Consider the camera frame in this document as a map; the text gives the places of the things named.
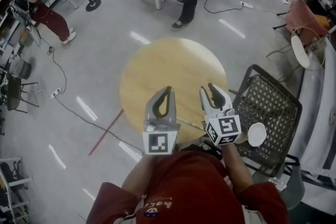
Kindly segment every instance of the gray floor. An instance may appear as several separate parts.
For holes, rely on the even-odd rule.
[[[102,5],[90,13],[85,11],[87,0],[76,1],[80,4],[78,9],[62,1],[54,7],[78,34],[70,46],[61,46],[45,27],[40,27],[40,31],[56,47],[55,60],[67,76],[66,93],[59,99],[91,121],[79,105],[81,99],[96,115],[95,123],[104,128],[121,110],[119,82],[123,67],[145,46],[146,40],[183,37],[204,45],[222,63],[232,89],[238,89],[246,69],[254,63],[275,78],[296,65],[290,53],[265,57],[288,43],[286,31],[271,28],[284,23],[272,13],[244,8],[209,14],[203,9],[205,0],[198,0],[194,21],[185,29],[172,32],[170,25],[182,10],[176,0],[168,0],[162,10],[155,9],[154,0],[102,0]],[[208,0],[207,7],[212,11],[230,9],[241,7],[240,1],[272,12],[285,12],[289,8],[282,0]],[[220,23],[220,19],[245,38]],[[47,51],[45,43],[39,48],[33,44],[23,55],[34,66],[29,82],[39,81],[50,95],[57,87],[64,88],[64,77]],[[296,76],[289,83],[287,86],[294,91]],[[110,134],[89,156],[103,131],[78,119],[56,100],[46,98],[42,91],[36,96],[40,108],[20,105],[28,114],[7,112],[3,108],[6,135],[0,138],[1,154],[21,156],[26,174],[34,177],[28,190],[33,223],[84,223],[82,218],[87,218],[101,183],[121,185],[136,161]],[[142,148],[141,136],[124,115],[111,131]]]

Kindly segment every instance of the white bowl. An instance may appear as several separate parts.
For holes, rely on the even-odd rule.
[[[260,146],[266,139],[266,128],[261,122],[251,125],[248,129],[248,143],[251,146]]]

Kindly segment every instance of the black chair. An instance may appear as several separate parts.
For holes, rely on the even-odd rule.
[[[240,123],[248,129],[261,122],[267,137],[259,147],[247,141],[236,145],[241,156],[260,167],[246,164],[259,173],[274,177],[281,169],[301,117],[301,103],[275,78],[258,65],[250,66],[233,101]]]
[[[23,101],[27,104],[36,106],[37,108],[39,108],[38,104],[33,104],[31,102],[28,102],[26,100],[24,100],[21,96],[21,93],[27,93],[26,91],[23,90],[24,86],[26,85],[34,85],[37,84],[37,82],[32,82],[32,83],[21,83],[21,79],[20,78],[14,78],[13,76],[11,76],[10,74],[7,75],[7,79],[8,79],[8,84],[2,86],[1,88],[1,92],[3,94],[4,97],[4,103],[7,104],[7,109],[8,111],[11,110],[16,110],[19,112],[23,112],[23,113],[28,113],[27,111],[23,111],[23,110],[19,110],[17,109],[20,101]]]

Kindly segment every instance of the maroon t-shirt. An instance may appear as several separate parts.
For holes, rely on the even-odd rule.
[[[89,224],[112,224],[134,214],[137,224],[245,223],[242,205],[259,211],[268,224],[288,223],[288,213],[272,183],[255,184],[238,195],[223,178],[224,165],[200,152],[159,157],[141,208],[134,194],[103,183]]]

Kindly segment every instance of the wooden tabletop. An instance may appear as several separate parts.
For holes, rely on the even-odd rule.
[[[211,51],[188,39],[160,39],[141,48],[125,67],[120,84],[121,104],[141,135],[146,103],[157,91],[171,86],[177,121],[181,123],[177,143],[190,142],[205,134],[185,122],[202,127],[204,113],[199,90],[204,86],[209,92],[210,82],[228,90],[224,68]]]

